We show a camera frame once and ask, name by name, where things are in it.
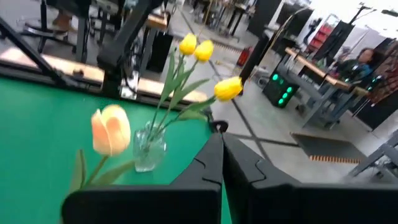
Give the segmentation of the yellow artificial tulip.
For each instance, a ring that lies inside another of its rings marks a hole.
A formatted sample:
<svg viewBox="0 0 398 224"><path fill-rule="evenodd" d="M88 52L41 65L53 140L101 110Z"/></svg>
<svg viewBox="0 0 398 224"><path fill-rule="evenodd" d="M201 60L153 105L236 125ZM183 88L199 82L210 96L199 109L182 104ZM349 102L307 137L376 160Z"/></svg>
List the yellow artificial tulip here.
<svg viewBox="0 0 398 224"><path fill-rule="evenodd" d="M231 77L218 82L214 86L213 96L202 102L193 103L179 112L179 114L171 119L166 124L162 124L155 132L160 134L167 126L177 121L185 121L191 119L199 119L207 121L208 118L204 114L204 109L207 109L215 101L230 101L243 90L243 84L240 77Z"/></svg>
<svg viewBox="0 0 398 224"><path fill-rule="evenodd" d="M213 50L214 50L214 44L211 40L206 40L203 41L200 45L198 45L196 47L196 49L194 50L193 54L196 58L195 63L192 65L191 69L179 74L175 80L172 83L172 88L171 91L173 92L173 96L172 99L169 103L169 107L167 109L167 112L165 114L165 116L162 118L162 121L159 124L159 127L154 131L153 129L151 129L151 134L148 137L148 140L150 141L154 141L155 138L158 138L159 135L162 133L162 131L171 123L173 123L174 121L180 120L180 119L185 119L185 115L188 112L193 111L194 113L198 113L199 106L203 106L203 105L209 105L213 102L213 100L205 100L199 103L193 103L189 106L187 106L186 108L184 108L183 110L181 110L181 112L173 119L170 120L167 124L164 124L165 119L167 118L168 114L170 113L171 109L174 109L177 104L185 97L187 96L189 93L191 93L193 90L197 89L200 85L206 83L208 81L208 79L202 79L199 80L195 83L191 83L188 86L185 86L186 82L188 81L190 75L192 74L192 72L195 70L195 67L197 65L198 62L200 63L205 63L207 61L209 61L210 57L213 54Z"/></svg>
<svg viewBox="0 0 398 224"><path fill-rule="evenodd" d="M180 57L177 65L175 65L176 50L170 53L167 76L165 79L164 87L162 89L159 103L157 105L157 109L150 123L148 137L146 138L147 141L150 141L155 133L154 126L155 126L156 117L159 112L159 108L162 106L163 102L170 96L170 94L173 94L168 107L168 111L170 111L173 108L172 103L178 102L177 92L181 88L182 82L188 77L188 72L184 72L184 69L181 69L184 63L184 57L187 55L192 55L196 49L196 46L197 46L197 37L194 34L189 33L179 43L178 49L180 52Z"/></svg>

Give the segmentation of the black ramp striped edge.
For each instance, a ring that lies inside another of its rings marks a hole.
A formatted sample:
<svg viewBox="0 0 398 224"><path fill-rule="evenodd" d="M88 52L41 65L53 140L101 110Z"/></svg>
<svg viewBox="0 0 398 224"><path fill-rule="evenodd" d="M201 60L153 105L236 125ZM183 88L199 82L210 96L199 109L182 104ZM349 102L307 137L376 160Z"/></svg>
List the black ramp striped edge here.
<svg viewBox="0 0 398 224"><path fill-rule="evenodd" d="M311 161L359 164L366 156L348 141L291 133Z"/></svg>

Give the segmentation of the diamond-cut glass vase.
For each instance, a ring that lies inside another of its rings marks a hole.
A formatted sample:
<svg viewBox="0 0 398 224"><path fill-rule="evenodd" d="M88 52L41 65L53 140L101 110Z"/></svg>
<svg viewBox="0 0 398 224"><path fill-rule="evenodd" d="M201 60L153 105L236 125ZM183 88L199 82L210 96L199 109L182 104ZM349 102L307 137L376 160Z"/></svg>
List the diamond-cut glass vase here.
<svg viewBox="0 0 398 224"><path fill-rule="evenodd" d="M136 172L154 170L163 160L167 152L165 130L158 132L157 123L152 126L150 121L142 129L134 132L133 159Z"/></svg>

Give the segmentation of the green table mat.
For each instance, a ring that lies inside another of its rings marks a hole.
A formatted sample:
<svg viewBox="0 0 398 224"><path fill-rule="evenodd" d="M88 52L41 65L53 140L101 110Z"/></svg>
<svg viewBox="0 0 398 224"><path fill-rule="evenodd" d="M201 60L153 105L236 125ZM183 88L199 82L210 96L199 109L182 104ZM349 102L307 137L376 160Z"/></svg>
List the green table mat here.
<svg viewBox="0 0 398 224"><path fill-rule="evenodd" d="M93 149L91 117L120 105L132 135L152 119L155 106L0 78L0 224L61 224L75 158L83 150L89 176L102 156ZM172 124L167 153L152 172L131 169L114 184L169 184L205 145L204 121Z"/></svg>

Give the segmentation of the black computer green lights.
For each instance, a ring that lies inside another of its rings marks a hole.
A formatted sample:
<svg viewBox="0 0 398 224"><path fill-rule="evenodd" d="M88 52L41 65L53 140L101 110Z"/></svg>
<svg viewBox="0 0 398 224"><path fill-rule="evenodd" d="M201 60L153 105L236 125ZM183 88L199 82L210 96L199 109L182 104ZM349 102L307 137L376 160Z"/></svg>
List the black computer green lights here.
<svg viewBox="0 0 398 224"><path fill-rule="evenodd" d="M299 89L299 86L285 75L285 72L274 71L262 91L270 103L278 108L285 108Z"/></svg>

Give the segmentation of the white artificial tulip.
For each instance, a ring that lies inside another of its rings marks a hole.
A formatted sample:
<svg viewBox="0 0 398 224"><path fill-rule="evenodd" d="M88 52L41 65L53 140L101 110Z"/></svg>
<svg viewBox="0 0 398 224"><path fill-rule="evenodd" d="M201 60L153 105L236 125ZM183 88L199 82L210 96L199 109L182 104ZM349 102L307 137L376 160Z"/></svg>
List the white artificial tulip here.
<svg viewBox="0 0 398 224"><path fill-rule="evenodd" d="M78 150L75 157L70 190L75 192L94 185L108 185L115 182L122 174L132 169L134 161L124 164L98 175L111 157L122 154L131 143L131 127L126 111L119 105L108 105L103 110L96 110L91 117L93 149L102 155L94 171L86 174L86 161L83 150Z"/></svg>

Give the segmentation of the person's brown shoe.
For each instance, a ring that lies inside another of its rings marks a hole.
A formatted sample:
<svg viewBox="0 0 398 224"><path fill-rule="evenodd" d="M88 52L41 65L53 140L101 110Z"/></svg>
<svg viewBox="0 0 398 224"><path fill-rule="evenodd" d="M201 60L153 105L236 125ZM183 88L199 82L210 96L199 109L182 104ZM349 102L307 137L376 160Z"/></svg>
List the person's brown shoe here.
<svg viewBox="0 0 398 224"><path fill-rule="evenodd" d="M52 24L64 31L76 32L76 29L72 26L72 16L66 12L59 11Z"/></svg>

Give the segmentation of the red canister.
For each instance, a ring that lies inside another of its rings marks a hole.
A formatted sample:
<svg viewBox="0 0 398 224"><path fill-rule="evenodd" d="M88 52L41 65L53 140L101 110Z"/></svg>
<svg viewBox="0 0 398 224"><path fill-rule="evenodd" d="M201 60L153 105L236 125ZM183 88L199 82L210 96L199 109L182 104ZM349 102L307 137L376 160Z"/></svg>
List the red canister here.
<svg viewBox="0 0 398 224"><path fill-rule="evenodd" d="M240 53L240 56L238 58L238 61L236 62L236 65L239 67L243 67L245 63L247 62L250 54L252 52L252 47L245 47L242 52Z"/></svg>

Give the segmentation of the dark patterned backdrop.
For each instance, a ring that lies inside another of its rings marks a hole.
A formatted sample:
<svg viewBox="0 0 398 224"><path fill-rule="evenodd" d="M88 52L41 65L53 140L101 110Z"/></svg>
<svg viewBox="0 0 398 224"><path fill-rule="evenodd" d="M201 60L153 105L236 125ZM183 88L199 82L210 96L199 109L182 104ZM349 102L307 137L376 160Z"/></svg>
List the dark patterned backdrop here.
<svg viewBox="0 0 398 224"><path fill-rule="evenodd" d="M393 41L385 56L375 71L375 74L381 77L381 81L369 95L372 104L378 104L398 90L398 40Z"/></svg>

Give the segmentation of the person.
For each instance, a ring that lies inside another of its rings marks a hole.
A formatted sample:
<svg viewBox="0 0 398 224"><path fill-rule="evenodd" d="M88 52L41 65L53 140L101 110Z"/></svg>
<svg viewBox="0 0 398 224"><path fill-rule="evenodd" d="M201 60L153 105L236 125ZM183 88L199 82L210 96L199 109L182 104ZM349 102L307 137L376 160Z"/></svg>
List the person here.
<svg viewBox="0 0 398 224"><path fill-rule="evenodd" d="M372 48L364 48L354 59L345 60L337 66L339 79L344 82L356 82L367 77L373 70L373 58L375 50Z"/></svg>

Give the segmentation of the black computer tower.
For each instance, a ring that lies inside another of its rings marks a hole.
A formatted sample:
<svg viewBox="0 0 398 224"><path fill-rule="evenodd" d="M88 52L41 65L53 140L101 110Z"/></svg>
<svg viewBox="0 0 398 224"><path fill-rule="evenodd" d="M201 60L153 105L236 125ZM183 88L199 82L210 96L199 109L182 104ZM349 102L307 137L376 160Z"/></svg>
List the black computer tower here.
<svg viewBox="0 0 398 224"><path fill-rule="evenodd" d="M173 38L174 37L168 33L158 32L156 34L152 44L152 53L147 63L148 70L162 73Z"/></svg>

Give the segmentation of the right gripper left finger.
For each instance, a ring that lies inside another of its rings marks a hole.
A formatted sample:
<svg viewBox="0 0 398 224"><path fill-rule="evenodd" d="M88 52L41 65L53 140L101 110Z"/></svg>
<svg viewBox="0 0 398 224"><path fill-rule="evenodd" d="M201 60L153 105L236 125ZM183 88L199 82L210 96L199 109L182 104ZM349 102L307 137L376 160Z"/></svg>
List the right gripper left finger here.
<svg viewBox="0 0 398 224"><path fill-rule="evenodd" d="M62 224L220 224L223 139L210 136L168 185L105 185L70 194Z"/></svg>

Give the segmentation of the white mounting plate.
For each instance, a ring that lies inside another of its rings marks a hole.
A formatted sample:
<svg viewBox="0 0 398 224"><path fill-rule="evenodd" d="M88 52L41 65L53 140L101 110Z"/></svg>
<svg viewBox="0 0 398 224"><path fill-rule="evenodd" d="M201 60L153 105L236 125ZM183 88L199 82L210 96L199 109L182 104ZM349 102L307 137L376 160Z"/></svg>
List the white mounting plate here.
<svg viewBox="0 0 398 224"><path fill-rule="evenodd" d="M139 72L133 70L131 72L122 72L121 81L121 98L127 100L136 100L139 83Z"/></svg>

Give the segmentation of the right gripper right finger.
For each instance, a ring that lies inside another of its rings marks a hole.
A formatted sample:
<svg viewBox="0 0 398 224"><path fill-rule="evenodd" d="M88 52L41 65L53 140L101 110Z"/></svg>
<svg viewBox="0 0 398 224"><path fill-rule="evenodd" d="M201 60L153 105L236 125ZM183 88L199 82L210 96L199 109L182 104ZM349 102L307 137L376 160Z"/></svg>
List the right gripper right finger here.
<svg viewBox="0 0 398 224"><path fill-rule="evenodd" d="M308 184L224 133L223 178L233 224L398 224L398 186Z"/></svg>

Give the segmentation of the stool base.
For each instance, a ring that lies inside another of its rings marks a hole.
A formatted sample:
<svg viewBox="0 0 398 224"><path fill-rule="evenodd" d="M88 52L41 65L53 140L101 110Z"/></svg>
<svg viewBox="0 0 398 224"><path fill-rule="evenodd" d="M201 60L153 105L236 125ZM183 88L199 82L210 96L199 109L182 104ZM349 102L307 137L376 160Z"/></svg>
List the stool base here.
<svg viewBox="0 0 398 224"><path fill-rule="evenodd" d="M20 35L29 37L38 37L39 44L37 47L38 53L42 53L47 40L52 40L63 45L72 47L72 52L76 52L76 45L68 40L68 32L60 28L50 28L47 22L47 4L46 0L41 0L40 3L40 24L33 25L30 22L25 22L23 31Z"/></svg>

